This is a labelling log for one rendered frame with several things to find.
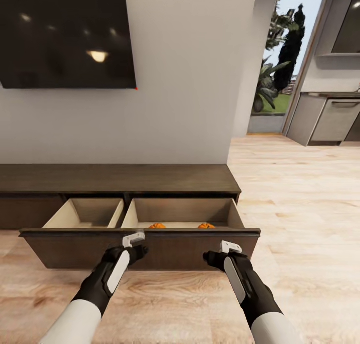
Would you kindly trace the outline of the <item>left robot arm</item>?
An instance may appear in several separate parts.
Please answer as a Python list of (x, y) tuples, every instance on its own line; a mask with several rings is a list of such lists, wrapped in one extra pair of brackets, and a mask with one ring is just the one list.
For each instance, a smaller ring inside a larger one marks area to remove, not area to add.
[(142, 244), (132, 246), (142, 239), (144, 232), (137, 232), (123, 237), (123, 246), (107, 249), (100, 264), (82, 282), (72, 302), (37, 344), (92, 344), (123, 273), (149, 251)]

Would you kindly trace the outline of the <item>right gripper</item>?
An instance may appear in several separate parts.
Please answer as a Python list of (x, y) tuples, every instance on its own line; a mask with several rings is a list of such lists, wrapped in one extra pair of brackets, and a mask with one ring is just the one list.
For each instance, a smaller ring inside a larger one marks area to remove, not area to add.
[[(208, 253), (205, 252), (203, 254), (203, 259), (207, 261), (208, 265), (213, 266), (214, 268), (220, 269), (223, 271), (222, 269), (222, 260), (223, 257), (227, 256), (226, 253), (218, 253), (215, 251), (209, 251)], [(223, 271), (224, 272), (224, 271)]]

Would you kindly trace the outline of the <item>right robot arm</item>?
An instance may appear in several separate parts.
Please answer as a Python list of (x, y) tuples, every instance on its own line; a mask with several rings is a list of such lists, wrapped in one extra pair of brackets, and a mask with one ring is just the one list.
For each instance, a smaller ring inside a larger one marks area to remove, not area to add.
[(255, 344), (304, 344), (238, 244), (223, 240), (219, 253), (205, 252), (203, 259), (227, 274)]

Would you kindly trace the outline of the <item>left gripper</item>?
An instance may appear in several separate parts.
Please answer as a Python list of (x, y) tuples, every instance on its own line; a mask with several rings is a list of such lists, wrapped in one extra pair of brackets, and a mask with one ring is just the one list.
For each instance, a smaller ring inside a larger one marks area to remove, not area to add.
[(143, 259), (144, 255), (149, 251), (148, 247), (147, 246), (143, 247), (142, 244), (133, 247), (127, 247), (127, 249), (129, 249), (132, 254), (130, 264), (132, 264), (135, 261)]

